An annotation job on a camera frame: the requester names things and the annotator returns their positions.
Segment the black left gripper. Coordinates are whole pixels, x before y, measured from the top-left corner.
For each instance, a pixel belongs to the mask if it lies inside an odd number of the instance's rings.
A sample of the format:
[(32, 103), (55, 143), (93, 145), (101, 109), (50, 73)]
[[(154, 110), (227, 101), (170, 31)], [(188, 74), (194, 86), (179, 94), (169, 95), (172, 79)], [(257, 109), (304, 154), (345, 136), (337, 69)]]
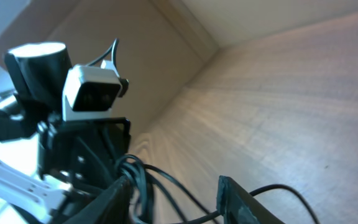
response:
[(49, 119), (37, 126), (37, 175), (68, 182), (76, 189), (104, 190), (117, 178), (116, 162), (128, 152), (127, 118), (89, 121)]

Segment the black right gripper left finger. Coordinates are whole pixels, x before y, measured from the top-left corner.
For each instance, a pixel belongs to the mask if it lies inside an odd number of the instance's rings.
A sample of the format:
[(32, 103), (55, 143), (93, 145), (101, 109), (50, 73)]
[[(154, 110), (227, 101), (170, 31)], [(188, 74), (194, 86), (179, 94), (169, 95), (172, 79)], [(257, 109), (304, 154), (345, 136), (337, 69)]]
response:
[(72, 194), (59, 222), (63, 224), (130, 223), (130, 199), (131, 182), (128, 177), (122, 176), (97, 197)]

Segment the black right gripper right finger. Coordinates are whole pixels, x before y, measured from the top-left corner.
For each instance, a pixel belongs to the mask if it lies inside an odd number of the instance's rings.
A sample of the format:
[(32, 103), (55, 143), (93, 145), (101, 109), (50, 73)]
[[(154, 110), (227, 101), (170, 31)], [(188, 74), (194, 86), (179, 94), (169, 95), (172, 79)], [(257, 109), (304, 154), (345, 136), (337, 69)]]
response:
[(283, 224), (228, 176), (219, 176), (216, 209), (228, 224)]

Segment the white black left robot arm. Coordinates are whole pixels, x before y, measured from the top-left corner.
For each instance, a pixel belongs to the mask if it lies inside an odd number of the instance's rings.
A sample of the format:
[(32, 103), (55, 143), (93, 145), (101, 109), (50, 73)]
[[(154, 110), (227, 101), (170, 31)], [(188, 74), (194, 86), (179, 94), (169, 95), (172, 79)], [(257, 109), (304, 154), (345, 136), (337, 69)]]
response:
[(119, 164), (131, 141), (114, 102), (129, 82), (117, 72), (115, 40), (73, 65), (61, 42), (6, 52), (14, 101), (0, 108), (0, 142), (38, 137), (33, 179), (0, 160), (0, 198), (29, 223), (129, 223), (131, 182)]

